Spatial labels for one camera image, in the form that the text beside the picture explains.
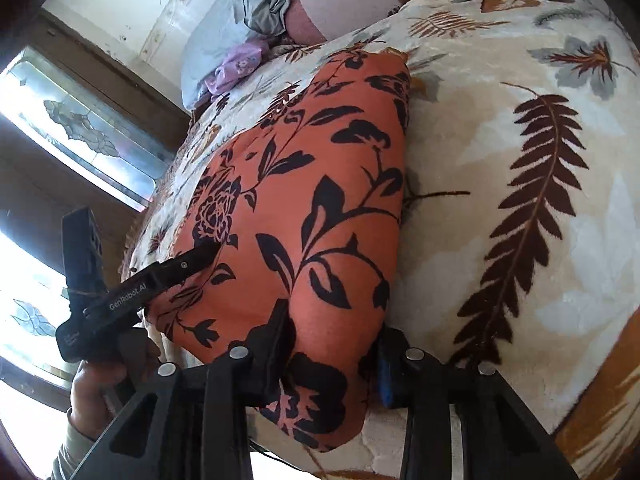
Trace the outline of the person's left hand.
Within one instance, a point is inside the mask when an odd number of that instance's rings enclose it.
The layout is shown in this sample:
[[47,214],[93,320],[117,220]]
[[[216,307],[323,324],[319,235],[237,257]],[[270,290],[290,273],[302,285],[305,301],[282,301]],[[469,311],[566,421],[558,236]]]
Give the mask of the person's left hand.
[[114,418],[106,395],[128,377],[119,360],[80,362],[70,390],[68,434],[94,442]]

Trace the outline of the person's left forearm sleeve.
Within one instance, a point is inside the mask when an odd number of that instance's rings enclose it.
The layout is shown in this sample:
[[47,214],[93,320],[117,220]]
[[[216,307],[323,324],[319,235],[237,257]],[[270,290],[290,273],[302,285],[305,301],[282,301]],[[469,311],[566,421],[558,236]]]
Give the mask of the person's left forearm sleeve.
[[72,424],[73,410],[67,413],[67,426],[65,441],[58,449],[52,465],[52,471],[48,480],[70,480],[75,470],[89,453],[94,445],[94,440],[86,437]]

